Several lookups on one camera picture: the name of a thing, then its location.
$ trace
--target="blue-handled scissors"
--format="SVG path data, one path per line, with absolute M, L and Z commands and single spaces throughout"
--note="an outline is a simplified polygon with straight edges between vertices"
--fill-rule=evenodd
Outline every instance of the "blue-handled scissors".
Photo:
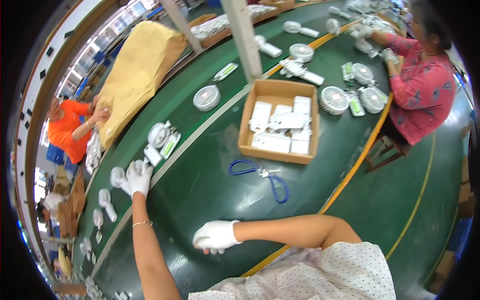
M 247 170 L 243 170 L 243 171 L 238 171 L 238 172 L 235 172 L 232 170 L 233 166 L 236 165 L 237 163 L 245 163 L 247 165 L 249 165 L 250 169 L 247 169 Z M 228 167 L 228 173 L 230 175 L 242 175 L 242 174 L 246 174 L 246 173 L 251 173 L 251 172 L 258 172 L 258 174 L 262 177 L 268 177 L 268 179 L 270 180 L 270 185 L 272 186 L 272 191 L 273 191 L 273 196 L 275 198 L 275 200 L 278 202 L 278 203 L 284 203 L 288 200 L 288 197 L 290 196 L 290 191 L 288 190 L 288 186 L 286 183 L 283 182 L 283 180 L 281 180 L 279 177 L 275 176 L 275 175 L 272 175 L 273 173 L 277 173 L 277 172 L 280 172 L 280 170 L 267 170 L 267 169 L 264 169 L 261 165 L 259 164 L 256 164 L 254 162 L 252 162 L 251 160 L 248 160 L 248 159 L 237 159 L 235 160 L 234 162 L 232 162 L 230 164 L 230 166 Z M 283 198 L 283 200 L 280 200 L 278 198 L 278 195 L 276 193 L 276 189 L 275 189 L 275 184 L 274 184 L 274 180 L 280 182 L 280 184 L 283 186 L 284 190 L 285 190 L 285 198 Z

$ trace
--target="gold bracelet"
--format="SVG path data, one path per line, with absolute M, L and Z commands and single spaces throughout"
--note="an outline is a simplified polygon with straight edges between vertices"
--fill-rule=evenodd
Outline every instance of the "gold bracelet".
M 141 224 L 147 224 L 147 221 L 135 223 L 135 224 L 132 225 L 132 228 L 135 227 L 135 226 L 137 226 L 137 225 L 141 225 Z

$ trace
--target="red floral shirt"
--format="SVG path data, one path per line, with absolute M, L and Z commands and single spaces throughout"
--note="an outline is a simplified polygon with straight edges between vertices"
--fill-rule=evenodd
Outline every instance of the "red floral shirt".
M 389 115 L 414 145 L 447 118 L 455 96 L 454 72 L 446 54 L 420 61 L 423 48 L 415 39 L 388 35 L 388 46 L 404 57 L 400 75 L 390 76 L 394 102 Z

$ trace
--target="kraft paper bag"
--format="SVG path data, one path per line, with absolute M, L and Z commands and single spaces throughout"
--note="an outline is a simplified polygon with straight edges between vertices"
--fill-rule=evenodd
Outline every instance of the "kraft paper bag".
M 97 125 L 105 150 L 155 96 L 186 46 L 183 34 L 157 22 L 143 21 L 133 29 L 99 93 L 96 109 L 108 107 L 111 111 L 108 121 Z

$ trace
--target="gloved hand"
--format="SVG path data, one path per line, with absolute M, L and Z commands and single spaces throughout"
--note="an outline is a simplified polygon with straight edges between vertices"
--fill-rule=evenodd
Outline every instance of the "gloved hand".
M 398 63 L 398 57 L 390 48 L 384 49 L 382 52 L 382 56 L 384 58 L 385 63 L 387 63 L 389 60 L 391 60 L 394 64 Z
M 132 199 L 135 192 L 140 192 L 145 198 L 147 197 L 148 190 L 150 189 L 152 173 L 153 166 L 149 166 L 139 174 L 139 172 L 135 170 L 135 161 L 130 163 L 125 177 L 127 178 L 128 191 L 130 192 Z
M 366 38 L 372 36 L 373 28 L 362 23 L 356 23 L 348 28 L 348 32 L 355 39 Z
M 203 249 L 207 254 L 222 254 L 226 248 L 241 244 L 237 241 L 233 231 L 233 224 L 240 222 L 234 221 L 211 221 L 205 223 L 193 236 L 193 246 L 197 249 Z

